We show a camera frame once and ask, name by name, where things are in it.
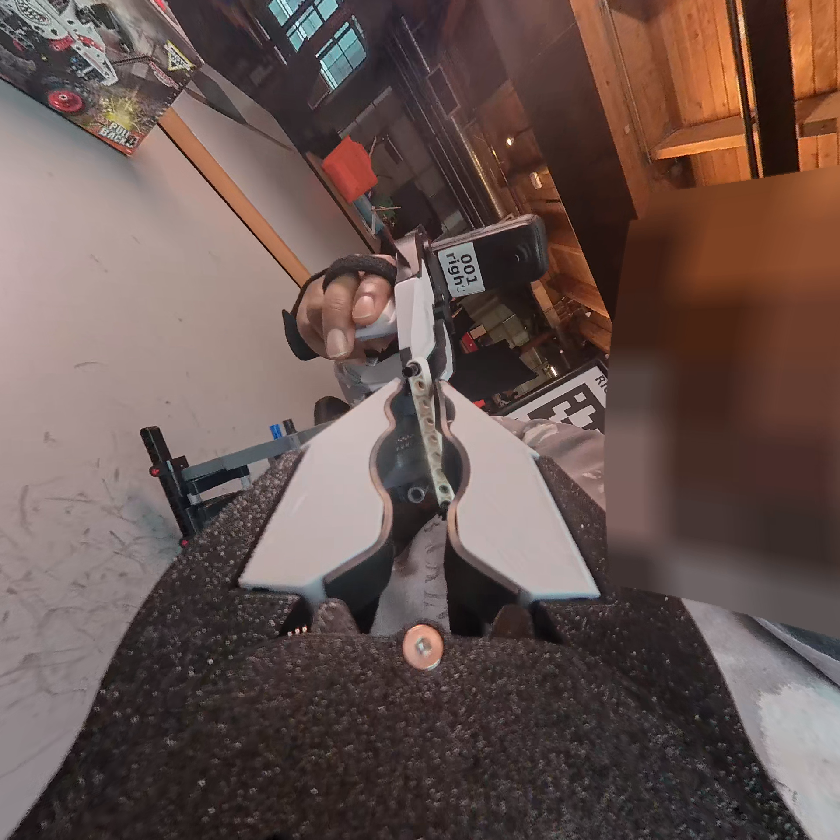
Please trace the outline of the white perforated toy beam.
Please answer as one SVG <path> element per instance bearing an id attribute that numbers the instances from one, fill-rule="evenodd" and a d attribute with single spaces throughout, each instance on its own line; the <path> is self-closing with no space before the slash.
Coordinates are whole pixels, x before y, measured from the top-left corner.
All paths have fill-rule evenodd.
<path id="1" fill-rule="evenodd" d="M 430 485 L 438 505 L 439 502 L 445 500 L 452 502 L 455 495 L 445 474 L 444 449 L 436 404 L 436 387 L 429 371 L 428 362 L 423 360 L 417 362 L 423 368 L 422 375 L 406 380 L 406 382 L 413 399 Z"/>

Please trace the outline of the toy truck set box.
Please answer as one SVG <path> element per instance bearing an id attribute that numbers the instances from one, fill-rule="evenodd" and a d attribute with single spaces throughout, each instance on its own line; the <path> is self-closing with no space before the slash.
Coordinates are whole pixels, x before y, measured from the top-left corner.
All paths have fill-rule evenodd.
<path id="1" fill-rule="evenodd" d="M 202 68 L 163 1 L 2 1 L 2 79 L 131 156 Z"/>

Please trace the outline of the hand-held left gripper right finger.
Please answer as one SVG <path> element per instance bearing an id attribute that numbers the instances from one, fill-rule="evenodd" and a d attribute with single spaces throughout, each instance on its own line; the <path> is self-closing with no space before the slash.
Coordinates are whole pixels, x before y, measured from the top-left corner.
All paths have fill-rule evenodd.
<path id="1" fill-rule="evenodd" d="M 452 601 L 601 596 L 538 467 L 536 453 L 448 383 L 438 384 L 460 481 L 447 513 Z"/>

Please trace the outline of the wooden board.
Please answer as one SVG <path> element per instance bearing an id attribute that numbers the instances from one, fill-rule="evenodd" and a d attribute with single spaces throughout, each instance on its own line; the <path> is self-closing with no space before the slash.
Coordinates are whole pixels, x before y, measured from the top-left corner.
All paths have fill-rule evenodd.
<path id="1" fill-rule="evenodd" d="M 278 265 L 301 288 L 310 271 L 277 231 L 247 198 L 235 180 L 197 138 L 184 119 L 173 108 L 161 116 L 159 127 L 178 148 L 203 179 L 214 189 L 237 218 L 247 227 Z"/>

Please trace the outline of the person's right forearm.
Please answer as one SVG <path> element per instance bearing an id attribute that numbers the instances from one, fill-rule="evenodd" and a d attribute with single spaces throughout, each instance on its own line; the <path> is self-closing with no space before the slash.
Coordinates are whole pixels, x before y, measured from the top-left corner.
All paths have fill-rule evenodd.
<path id="1" fill-rule="evenodd" d="M 403 364 L 399 354 L 389 356 L 384 360 L 366 358 L 333 364 L 333 371 L 344 401 L 350 406 L 360 404 L 385 385 L 400 379 L 402 370 Z"/>

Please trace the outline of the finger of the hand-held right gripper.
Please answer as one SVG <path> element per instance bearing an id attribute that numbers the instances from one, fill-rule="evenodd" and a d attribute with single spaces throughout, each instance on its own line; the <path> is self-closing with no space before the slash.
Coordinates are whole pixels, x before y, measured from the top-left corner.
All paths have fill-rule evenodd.
<path id="1" fill-rule="evenodd" d="M 447 382 L 455 371 L 451 330 L 442 316 L 434 316 L 434 349 L 429 354 L 429 371 L 434 382 Z"/>
<path id="2" fill-rule="evenodd" d="M 397 342 L 403 370 L 414 361 L 428 361 L 437 341 L 431 280 L 401 280 L 395 285 Z"/>

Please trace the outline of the black white marker board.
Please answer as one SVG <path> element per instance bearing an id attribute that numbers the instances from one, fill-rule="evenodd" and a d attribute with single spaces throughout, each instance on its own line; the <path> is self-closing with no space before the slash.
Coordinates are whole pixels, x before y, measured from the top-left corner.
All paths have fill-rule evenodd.
<path id="1" fill-rule="evenodd" d="M 605 433 L 607 366 L 593 359 L 500 409 L 498 415 L 529 422 L 548 420 Z"/>

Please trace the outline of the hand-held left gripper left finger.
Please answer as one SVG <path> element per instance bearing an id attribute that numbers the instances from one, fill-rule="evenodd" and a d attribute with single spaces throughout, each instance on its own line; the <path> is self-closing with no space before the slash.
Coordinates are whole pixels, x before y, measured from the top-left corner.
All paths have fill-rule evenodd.
<path id="1" fill-rule="evenodd" d="M 304 599 L 375 599 L 391 574 L 393 505 L 379 477 L 395 430 L 393 380 L 308 442 L 238 578 L 248 590 Z"/>

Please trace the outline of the grey toy chassis assembly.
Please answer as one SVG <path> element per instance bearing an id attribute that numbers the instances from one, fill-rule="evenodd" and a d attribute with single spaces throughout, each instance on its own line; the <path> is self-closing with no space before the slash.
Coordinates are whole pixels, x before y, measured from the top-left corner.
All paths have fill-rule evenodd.
<path id="1" fill-rule="evenodd" d="M 172 457 L 158 427 L 142 429 L 140 436 L 151 460 L 150 475 L 161 483 L 181 531 L 181 549 L 250 486 L 253 464 L 261 460 L 276 463 L 284 455 L 302 451 L 349 410 L 340 399 L 324 397 L 315 406 L 312 428 L 298 431 L 288 419 L 271 427 L 273 437 L 269 442 L 195 466 L 188 465 L 184 457 Z M 438 484 L 430 476 L 424 444 L 417 436 L 417 421 L 399 421 L 394 440 L 387 440 L 375 454 L 374 471 L 392 505 L 437 509 Z"/>

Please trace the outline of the person's right hand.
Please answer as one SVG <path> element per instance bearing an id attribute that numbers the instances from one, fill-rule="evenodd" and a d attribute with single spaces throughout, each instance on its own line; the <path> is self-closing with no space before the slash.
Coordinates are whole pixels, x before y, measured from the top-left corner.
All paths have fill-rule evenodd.
<path id="1" fill-rule="evenodd" d="M 385 351 L 393 340 L 360 341 L 356 336 L 382 315 L 392 297 L 388 280 L 371 272 L 342 274 L 326 288 L 317 280 L 302 297 L 297 329 L 308 347 L 327 360 L 362 361 Z"/>

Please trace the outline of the paned window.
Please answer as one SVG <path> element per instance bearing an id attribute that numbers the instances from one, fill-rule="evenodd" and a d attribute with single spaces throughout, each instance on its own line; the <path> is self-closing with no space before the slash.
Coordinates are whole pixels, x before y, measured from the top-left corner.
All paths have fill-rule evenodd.
<path id="1" fill-rule="evenodd" d="M 264 19 L 281 60 L 306 82 L 312 108 L 336 92 L 367 58 L 355 2 L 271 1 L 266 2 Z"/>

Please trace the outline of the orange box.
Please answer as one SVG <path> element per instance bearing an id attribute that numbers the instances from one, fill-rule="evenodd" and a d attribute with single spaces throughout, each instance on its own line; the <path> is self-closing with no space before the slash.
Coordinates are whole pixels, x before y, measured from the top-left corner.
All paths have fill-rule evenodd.
<path id="1" fill-rule="evenodd" d="M 378 183 L 369 151 L 350 136 L 343 137 L 323 159 L 322 170 L 342 198 L 351 204 Z"/>

